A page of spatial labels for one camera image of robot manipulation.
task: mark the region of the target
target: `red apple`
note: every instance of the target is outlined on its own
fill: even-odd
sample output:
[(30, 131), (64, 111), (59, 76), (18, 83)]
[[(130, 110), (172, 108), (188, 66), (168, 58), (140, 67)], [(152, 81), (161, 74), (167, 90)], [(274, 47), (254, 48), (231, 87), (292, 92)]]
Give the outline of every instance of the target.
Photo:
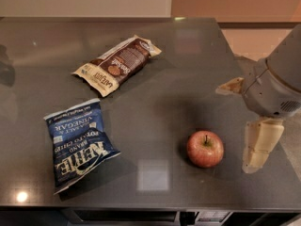
[(191, 135), (186, 149), (189, 159), (201, 168), (214, 167), (224, 155), (222, 140), (217, 134), (209, 131), (197, 131)]

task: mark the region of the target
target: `brown snack bag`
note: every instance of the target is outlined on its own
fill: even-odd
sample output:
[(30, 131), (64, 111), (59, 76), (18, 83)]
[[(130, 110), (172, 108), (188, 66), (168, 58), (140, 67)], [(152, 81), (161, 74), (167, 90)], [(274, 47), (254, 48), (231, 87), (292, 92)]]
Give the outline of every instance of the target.
[(141, 70), (149, 57), (160, 53), (161, 50), (150, 40), (133, 36), (82, 65), (73, 74), (84, 78), (104, 97), (116, 90), (133, 73)]

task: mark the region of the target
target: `gray table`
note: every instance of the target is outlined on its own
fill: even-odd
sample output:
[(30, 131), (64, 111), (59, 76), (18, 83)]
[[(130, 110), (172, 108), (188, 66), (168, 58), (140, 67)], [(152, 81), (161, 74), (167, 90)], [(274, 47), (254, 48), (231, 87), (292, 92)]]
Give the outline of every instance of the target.
[[(163, 53), (101, 100), (121, 155), (54, 196), (43, 117), (100, 97), (71, 72), (134, 34)], [(214, 19), (5, 18), (0, 61), (0, 206), (301, 211), (301, 184), (280, 144), (258, 173), (241, 170), (245, 124), (257, 117), (239, 96), (214, 93), (241, 75)], [(225, 143), (213, 169), (193, 166), (185, 153), (198, 129)], [(25, 202), (16, 200), (20, 191)]]

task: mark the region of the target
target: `blue chip bag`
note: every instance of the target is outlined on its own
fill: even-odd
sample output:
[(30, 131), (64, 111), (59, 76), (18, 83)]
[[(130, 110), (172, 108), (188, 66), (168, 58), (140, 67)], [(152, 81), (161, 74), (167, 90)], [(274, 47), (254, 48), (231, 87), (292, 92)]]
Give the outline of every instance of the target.
[(53, 140), (55, 194), (75, 184), (120, 151), (103, 131), (99, 99), (92, 99), (44, 118)]

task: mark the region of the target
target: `snack package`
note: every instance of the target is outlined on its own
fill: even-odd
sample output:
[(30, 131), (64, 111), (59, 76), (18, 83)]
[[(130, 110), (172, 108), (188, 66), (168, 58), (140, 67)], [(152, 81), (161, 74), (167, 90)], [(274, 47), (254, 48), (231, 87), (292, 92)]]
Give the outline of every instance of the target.
[(103, 131), (99, 99), (92, 99), (44, 118), (53, 140), (55, 194), (75, 184), (120, 151)]
[(133, 36), (102, 56), (84, 64), (73, 74), (84, 78), (104, 97), (141, 70), (149, 57), (160, 53), (161, 50), (150, 40)]

